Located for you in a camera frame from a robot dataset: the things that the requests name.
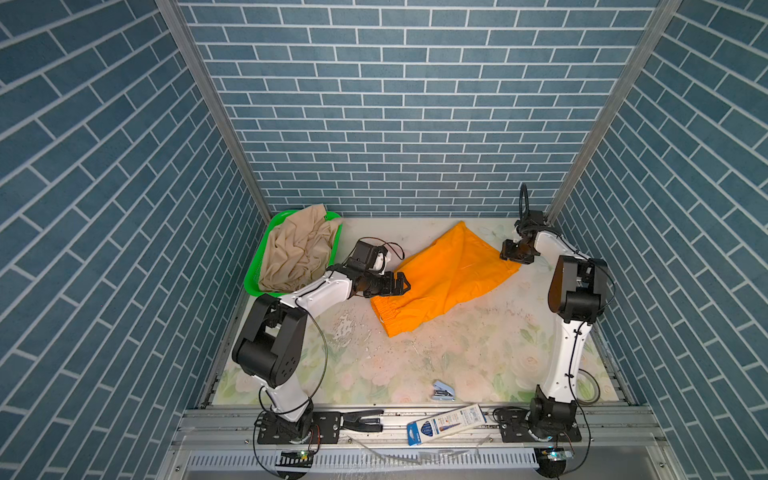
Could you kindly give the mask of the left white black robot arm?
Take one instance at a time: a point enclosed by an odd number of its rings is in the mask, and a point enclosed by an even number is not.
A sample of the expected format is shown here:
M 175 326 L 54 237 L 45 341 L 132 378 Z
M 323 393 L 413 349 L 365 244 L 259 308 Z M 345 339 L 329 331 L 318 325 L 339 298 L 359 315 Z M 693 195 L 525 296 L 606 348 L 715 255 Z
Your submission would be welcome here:
M 232 361 L 256 380 L 271 401 L 270 412 L 291 423 L 312 409 L 295 372 L 308 323 L 355 296 L 399 297 L 411 290 L 403 272 L 390 271 L 388 247 L 358 240 L 348 257 L 319 279 L 289 294 L 256 298 L 233 343 Z

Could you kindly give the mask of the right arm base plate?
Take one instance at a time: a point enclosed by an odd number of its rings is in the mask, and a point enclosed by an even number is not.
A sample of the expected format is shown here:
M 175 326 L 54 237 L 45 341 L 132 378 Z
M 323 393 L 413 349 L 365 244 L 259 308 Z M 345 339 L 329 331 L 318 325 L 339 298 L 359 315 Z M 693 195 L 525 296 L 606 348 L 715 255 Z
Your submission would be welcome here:
M 551 418 L 536 420 L 521 407 L 495 408 L 491 416 L 498 424 L 503 443 L 580 442 L 583 437 L 575 422 L 562 423 Z

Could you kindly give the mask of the orange shorts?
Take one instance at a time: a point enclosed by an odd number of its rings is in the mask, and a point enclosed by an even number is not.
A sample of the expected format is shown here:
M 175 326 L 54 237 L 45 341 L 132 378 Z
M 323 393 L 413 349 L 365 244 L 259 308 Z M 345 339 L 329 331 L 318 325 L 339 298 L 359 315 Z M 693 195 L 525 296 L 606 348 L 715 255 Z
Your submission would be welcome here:
M 387 335 L 395 337 L 493 291 L 520 268 L 461 221 L 395 270 L 410 283 L 408 292 L 374 297 L 371 306 Z

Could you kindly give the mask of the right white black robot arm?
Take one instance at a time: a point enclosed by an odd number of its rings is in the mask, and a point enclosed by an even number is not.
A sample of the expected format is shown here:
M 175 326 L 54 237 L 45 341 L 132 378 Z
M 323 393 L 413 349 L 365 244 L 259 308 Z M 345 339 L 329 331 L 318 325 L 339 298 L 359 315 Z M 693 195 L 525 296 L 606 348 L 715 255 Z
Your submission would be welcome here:
M 590 331 L 608 303 L 609 272 L 605 261 L 578 251 L 549 226 L 542 211 L 524 208 L 519 215 L 519 239 L 506 240 L 500 257 L 523 265 L 541 257 L 553 267 L 547 294 L 556 326 L 552 360 L 527 419 L 532 435 L 549 438 L 575 427 L 577 375 Z

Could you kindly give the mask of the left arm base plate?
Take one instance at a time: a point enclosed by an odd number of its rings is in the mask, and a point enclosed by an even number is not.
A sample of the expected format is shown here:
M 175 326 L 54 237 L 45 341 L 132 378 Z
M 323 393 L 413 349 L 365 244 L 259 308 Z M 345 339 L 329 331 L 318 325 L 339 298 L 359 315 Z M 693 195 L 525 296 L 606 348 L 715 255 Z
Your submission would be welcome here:
M 289 445 L 319 442 L 337 444 L 342 414 L 332 411 L 305 412 L 297 422 L 264 412 L 257 422 L 256 442 L 259 445 Z

